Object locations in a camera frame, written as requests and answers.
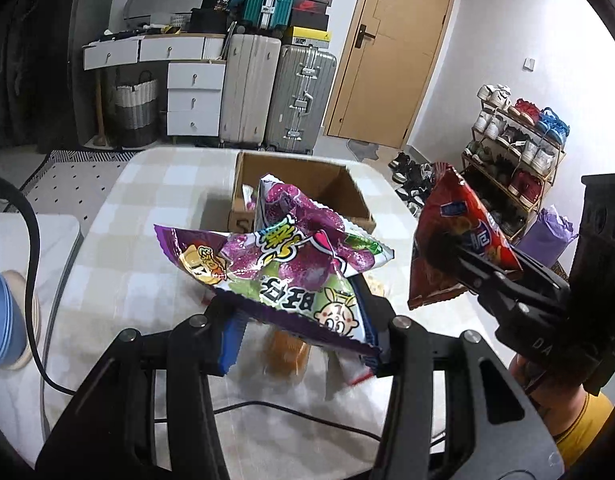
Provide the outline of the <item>silver aluminium suitcase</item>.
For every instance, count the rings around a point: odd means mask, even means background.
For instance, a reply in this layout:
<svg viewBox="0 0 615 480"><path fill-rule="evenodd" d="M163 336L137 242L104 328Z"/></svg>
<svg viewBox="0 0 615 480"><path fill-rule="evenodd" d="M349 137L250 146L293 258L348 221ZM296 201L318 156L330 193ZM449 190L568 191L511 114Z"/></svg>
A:
<svg viewBox="0 0 615 480"><path fill-rule="evenodd" d="M265 146L268 150L312 154L337 70L337 58L314 47L281 47Z"/></svg>

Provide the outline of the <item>white drawer desk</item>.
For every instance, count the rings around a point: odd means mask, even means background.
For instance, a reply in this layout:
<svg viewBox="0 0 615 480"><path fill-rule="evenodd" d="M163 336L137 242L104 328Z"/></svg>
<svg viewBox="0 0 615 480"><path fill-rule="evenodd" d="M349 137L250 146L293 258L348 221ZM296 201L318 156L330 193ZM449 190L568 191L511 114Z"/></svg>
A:
<svg viewBox="0 0 615 480"><path fill-rule="evenodd" d="M95 41L84 47L84 69L164 63L167 134L216 138L226 70L222 59L224 42L224 36L215 34L142 35Z"/></svg>

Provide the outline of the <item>blue bowl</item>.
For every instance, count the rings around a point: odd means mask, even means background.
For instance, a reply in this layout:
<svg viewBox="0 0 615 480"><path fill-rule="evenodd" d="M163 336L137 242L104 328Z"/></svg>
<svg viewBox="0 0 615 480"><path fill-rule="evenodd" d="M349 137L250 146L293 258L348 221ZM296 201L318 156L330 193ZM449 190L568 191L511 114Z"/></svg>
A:
<svg viewBox="0 0 615 480"><path fill-rule="evenodd" d="M26 321L31 320L34 340L42 328L40 304L33 295L32 312L25 313L26 281L15 270L0 272L0 368L19 370L32 358Z"/></svg>

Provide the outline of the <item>wooden door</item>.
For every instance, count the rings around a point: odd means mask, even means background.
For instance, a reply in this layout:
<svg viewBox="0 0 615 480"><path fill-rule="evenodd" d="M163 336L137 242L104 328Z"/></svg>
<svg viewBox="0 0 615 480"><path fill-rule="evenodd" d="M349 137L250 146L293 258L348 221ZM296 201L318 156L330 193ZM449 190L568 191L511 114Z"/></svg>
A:
<svg viewBox="0 0 615 480"><path fill-rule="evenodd" d="M357 0L327 107L327 136L405 146L454 2Z"/></svg>

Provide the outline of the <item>striped woven laundry basket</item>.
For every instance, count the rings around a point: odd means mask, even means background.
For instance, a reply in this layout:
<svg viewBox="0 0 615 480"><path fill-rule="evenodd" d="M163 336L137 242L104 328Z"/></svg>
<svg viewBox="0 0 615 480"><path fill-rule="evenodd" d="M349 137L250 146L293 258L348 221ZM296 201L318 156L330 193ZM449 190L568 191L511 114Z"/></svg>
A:
<svg viewBox="0 0 615 480"><path fill-rule="evenodd" d="M115 87L114 108L122 148L143 148L158 139L158 81L150 70Z"/></svg>

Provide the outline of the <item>wooden shoe rack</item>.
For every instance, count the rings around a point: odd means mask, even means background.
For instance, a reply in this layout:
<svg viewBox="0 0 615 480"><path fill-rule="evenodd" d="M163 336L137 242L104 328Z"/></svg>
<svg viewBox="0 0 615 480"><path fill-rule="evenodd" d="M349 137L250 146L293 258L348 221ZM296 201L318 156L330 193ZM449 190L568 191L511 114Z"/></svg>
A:
<svg viewBox="0 0 615 480"><path fill-rule="evenodd" d="M505 84L483 84L460 174L507 240L516 243L542 209L565 157L570 127L549 107L511 99Z"/></svg>

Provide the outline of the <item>yellow shirt sleeve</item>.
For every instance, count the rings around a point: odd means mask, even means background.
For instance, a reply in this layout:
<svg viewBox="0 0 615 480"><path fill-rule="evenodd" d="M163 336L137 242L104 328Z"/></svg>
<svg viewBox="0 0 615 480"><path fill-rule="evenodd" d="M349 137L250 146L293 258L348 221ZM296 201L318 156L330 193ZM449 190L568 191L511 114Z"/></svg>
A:
<svg viewBox="0 0 615 480"><path fill-rule="evenodd" d="M565 470L570 469L591 446L612 410L613 404L604 393L598 396L592 396L589 393L586 395L582 411L577 419L567 430L554 437L565 464Z"/></svg>

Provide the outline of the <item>red chili snack bag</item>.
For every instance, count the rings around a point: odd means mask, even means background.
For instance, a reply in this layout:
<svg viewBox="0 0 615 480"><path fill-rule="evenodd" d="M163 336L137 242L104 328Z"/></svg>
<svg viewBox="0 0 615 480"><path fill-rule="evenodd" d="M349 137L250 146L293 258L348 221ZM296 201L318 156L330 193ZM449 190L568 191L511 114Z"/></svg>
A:
<svg viewBox="0 0 615 480"><path fill-rule="evenodd" d="M464 255L475 255L510 274L521 263L507 238L465 178L447 162L432 165L432 185L414 237L408 308L453 299L467 290L459 281Z"/></svg>

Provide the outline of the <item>patterned floor rug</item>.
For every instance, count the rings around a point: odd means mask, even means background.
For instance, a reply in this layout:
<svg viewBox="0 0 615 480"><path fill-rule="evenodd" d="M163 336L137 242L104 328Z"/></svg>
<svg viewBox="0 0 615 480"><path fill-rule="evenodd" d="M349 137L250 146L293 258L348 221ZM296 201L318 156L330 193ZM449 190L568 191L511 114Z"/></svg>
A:
<svg viewBox="0 0 615 480"><path fill-rule="evenodd" d="M22 186L36 214L68 214L86 235L135 152L52 151Z"/></svg>

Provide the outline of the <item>stacked shoe boxes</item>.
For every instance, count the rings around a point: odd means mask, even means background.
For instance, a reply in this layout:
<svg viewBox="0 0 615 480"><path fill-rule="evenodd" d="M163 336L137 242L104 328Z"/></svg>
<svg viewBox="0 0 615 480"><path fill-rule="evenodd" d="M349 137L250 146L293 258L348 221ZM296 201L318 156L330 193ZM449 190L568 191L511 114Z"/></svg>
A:
<svg viewBox="0 0 615 480"><path fill-rule="evenodd" d="M328 10L333 0L293 0L283 44L327 50L331 40Z"/></svg>

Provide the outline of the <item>purple grape candy bag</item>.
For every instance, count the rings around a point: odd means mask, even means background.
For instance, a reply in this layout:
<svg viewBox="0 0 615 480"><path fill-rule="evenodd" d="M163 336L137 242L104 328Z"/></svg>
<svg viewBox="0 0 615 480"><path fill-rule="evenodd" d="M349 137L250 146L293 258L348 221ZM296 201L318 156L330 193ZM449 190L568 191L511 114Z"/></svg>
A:
<svg viewBox="0 0 615 480"><path fill-rule="evenodd" d="M262 323L315 344L375 356L351 283L393 249L272 174L260 178L255 228L219 233L156 226L167 259Z"/></svg>

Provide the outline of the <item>orange snack packet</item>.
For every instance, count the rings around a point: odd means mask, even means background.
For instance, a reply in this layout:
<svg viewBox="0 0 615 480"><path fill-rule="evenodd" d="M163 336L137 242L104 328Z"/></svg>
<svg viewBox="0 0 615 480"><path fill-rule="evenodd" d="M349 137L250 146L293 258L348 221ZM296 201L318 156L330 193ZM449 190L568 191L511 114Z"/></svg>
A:
<svg viewBox="0 0 615 480"><path fill-rule="evenodd" d="M312 346L283 330L272 330L265 347L265 373L289 382L302 379Z"/></svg>

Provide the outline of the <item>beige hard suitcase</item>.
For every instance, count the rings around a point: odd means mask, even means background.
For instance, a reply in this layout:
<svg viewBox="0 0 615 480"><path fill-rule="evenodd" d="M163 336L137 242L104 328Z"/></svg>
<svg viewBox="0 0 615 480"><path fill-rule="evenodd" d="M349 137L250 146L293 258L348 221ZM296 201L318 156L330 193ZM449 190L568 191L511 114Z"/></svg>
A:
<svg viewBox="0 0 615 480"><path fill-rule="evenodd" d="M281 40L234 34L229 41L219 141L261 146L272 99Z"/></svg>

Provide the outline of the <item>brown cardboard box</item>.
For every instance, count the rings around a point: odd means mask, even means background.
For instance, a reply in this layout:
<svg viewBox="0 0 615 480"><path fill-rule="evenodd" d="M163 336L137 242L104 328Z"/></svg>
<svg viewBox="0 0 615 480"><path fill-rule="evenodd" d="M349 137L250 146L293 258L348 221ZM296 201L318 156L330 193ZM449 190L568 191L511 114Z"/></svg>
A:
<svg viewBox="0 0 615 480"><path fill-rule="evenodd" d="M258 181L265 174L295 185L312 200L339 212L369 234L376 229L376 222L361 191L344 166L313 158L242 151L237 156L234 170L231 210L227 220L229 232L249 233L253 230L254 211L246 209L242 185L256 190Z"/></svg>

